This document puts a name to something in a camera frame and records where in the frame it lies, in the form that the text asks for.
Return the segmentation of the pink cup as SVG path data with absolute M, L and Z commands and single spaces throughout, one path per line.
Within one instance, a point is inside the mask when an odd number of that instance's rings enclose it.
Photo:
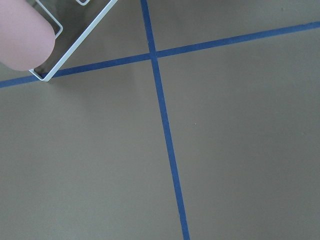
M 42 65 L 55 46 L 52 25 L 25 0 L 0 2 L 0 62 L 16 71 Z

